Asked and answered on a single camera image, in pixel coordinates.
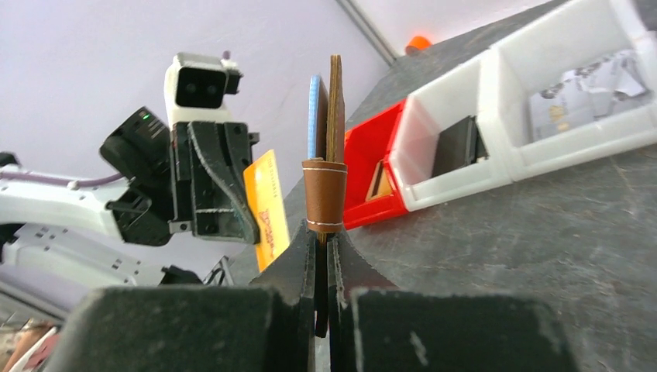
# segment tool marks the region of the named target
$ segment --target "white storage bin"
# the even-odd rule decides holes
[[[655,94],[647,105],[531,141],[528,99],[562,73],[632,48],[657,89],[657,43],[631,0],[572,0],[495,43],[483,56],[479,124],[515,181],[657,142]]]
[[[495,132],[481,128],[489,153],[487,160],[431,177],[440,132],[469,115],[477,115],[481,56],[407,97],[389,161],[409,211],[511,183],[500,154],[488,146]]]

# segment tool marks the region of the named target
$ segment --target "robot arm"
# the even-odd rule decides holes
[[[162,246],[181,232],[255,243],[257,225],[242,172],[253,161],[258,135],[232,122],[224,103],[225,95],[237,93],[241,77],[227,56],[179,53],[164,89],[174,125],[166,126],[147,108],[128,117],[100,149],[116,176],[75,180],[38,174],[2,154],[0,225],[82,228],[148,246]]]
[[[182,232],[256,243],[242,172],[253,161],[258,135],[232,121],[223,99],[237,93],[241,77],[229,56],[179,53],[165,76],[173,125],[147,108],[128,117],[100,149],[119,172],[115,176],[78,180],[40,174],[22,167],[13,154],[0,153],[2,262],[90,287],[151,285],[187,281],[190,272],[146,265],[68,228],[148,246],[162,246]],[[230,282],[226,262],[220,264],[213,273],[223,271]]]
[[[0,225],[21,222],[78,227],[122,239],[112,211],[106,207],[127,190],[128,181],[122,175],[82,181],[6,164],[0,168]]]

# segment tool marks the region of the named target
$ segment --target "gray work surface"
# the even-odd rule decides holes
[[[561,3],[550,2],[401,58],[347,126],[393,105]],[[657,1],[638,5],[647,27],[657,29]],[[583,371],[654,372],[655,158],[657,146],[650,146],[349,234],[365,258],[403,289],[436,294],[511,290],[548,302]],[[305,217],[304,198],[300,182],[285,199],[291,228]],[[253,250],[237,256],[231,270],[238,283],[255,277]],[[319,345],[320,354],[326,353],[328,345]]]

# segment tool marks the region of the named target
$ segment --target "brown leather sleeve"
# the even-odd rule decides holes
[[[342,230],[347,166],[323,160],[305,160],[304,185],[308,228],[318,233]]]

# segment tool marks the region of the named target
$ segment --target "camera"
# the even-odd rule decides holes
[[[228,58],[178,53],[164,77],[169,127],[177,122],[229,122],[226,95],[238,92],[242,74]]]

